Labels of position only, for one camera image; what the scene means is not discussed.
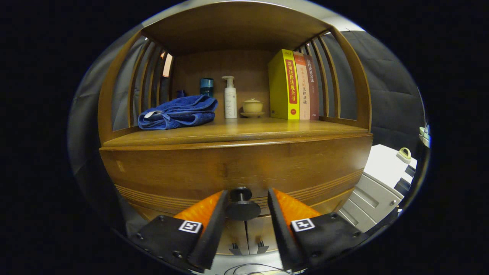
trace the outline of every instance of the book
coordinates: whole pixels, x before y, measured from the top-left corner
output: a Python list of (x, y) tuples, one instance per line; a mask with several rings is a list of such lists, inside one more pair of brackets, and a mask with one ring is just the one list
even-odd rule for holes
[(312, 56), (304, 54), (304, 60), (306, 61), (306, 71), (309, 81), (309, 106), (311, 112), (310, 120), (319, 119), (319, 86), (317, 84), (316, 67)]
[(291, 50), (280, 50), (268, 63), (270, 117), (299, 119), (297, 70)]
[(297, 84), (299, 87), (299, 119), (309, 120), (311, 118), (311, 106), (309, 102), (309, 80), (304, 54), (295, 51), (294, 60), (297, 71)]

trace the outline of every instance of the towel tag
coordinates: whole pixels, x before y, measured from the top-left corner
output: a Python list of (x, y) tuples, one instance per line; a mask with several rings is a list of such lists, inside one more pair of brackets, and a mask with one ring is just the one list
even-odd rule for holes
[(149, 118), (149, 117), (151, 117), (151, 116), (152, 116), (154, 113), (156, 113), (156, 114), (160, 114), (160, 113), (161, 113), (161, 111), (151, 111), (151, 112), (147, 113), (147, 114), (144, 116), (144, 118)]

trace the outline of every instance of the blue cup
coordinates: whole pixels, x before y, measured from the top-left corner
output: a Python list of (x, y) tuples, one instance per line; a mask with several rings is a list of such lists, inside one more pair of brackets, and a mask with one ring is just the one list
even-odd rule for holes
[(201, 78), (200, 79), (200, 94), (214, 97), (214, 79), (213, 78)]

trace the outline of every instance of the pump dispenser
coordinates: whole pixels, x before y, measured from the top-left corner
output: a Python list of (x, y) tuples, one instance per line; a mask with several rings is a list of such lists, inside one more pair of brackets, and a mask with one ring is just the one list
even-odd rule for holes
[(236, 103), (236, 88), (233, 85), (234, 76), (223, 76), (227, 80), (227, 88), (224, 89), (224, 117), (238, 118)]

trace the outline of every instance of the black knob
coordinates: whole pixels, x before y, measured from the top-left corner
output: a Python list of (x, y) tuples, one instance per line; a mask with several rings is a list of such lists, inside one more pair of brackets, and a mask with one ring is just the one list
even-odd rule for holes
[(247, 221), (260, 215), (260, 206), (251, 199), (251, 191), (246, 187), (238, 187), (229, 192), (231, 203), (226, 208), (226, 216), (232, 220)]

